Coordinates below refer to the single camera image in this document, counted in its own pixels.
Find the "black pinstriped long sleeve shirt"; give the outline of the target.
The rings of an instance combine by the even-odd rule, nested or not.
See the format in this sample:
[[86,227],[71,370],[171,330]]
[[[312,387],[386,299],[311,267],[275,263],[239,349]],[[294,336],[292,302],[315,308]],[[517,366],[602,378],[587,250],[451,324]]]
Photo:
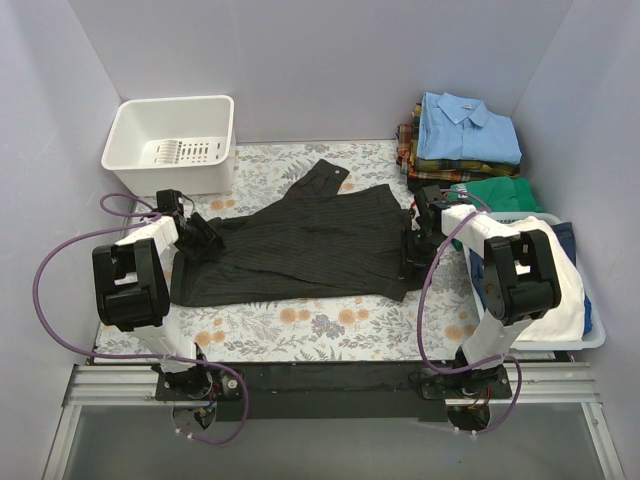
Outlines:
[[271,205],[211,219],[224,247],[201,262],[175,255],[171,302],[214,307],[358,295],[401,301],[420,289],[429,267],[403,258],[407,211],[386,184],[340,193],[348,174],[320,160]]

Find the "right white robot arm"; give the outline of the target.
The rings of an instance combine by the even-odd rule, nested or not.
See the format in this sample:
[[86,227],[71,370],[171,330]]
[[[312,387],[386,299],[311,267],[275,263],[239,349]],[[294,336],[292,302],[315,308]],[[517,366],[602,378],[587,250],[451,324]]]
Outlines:
[[475,397],[506,384],[504,362],[517,337],[559,306],[561,288],[548,235],[520,232],[437,186],[414,196],[402,231],[401,273],[422,283],[424,302],[447,246],[459,241],[483,261],[485,313],[450,366],[425,360],[414,381],[426,399]]

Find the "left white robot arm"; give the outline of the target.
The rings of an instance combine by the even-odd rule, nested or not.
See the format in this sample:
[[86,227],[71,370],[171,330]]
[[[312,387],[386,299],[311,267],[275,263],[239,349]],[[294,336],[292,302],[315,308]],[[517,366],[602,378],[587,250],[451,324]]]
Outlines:
[[133,334],[159,356],[156,370],[169,389],[200,400],[211,392],[213,377],[198,363],[205,359],[201,349],[165,320],[170,292],[161,255],[175,247],[192,262],[212,261],[224,242],[199,213],[185,215],[187,200],[178,190],[158,191],[151,213],[159,218],[112,245],[95,248],[92,263],[102,323]]

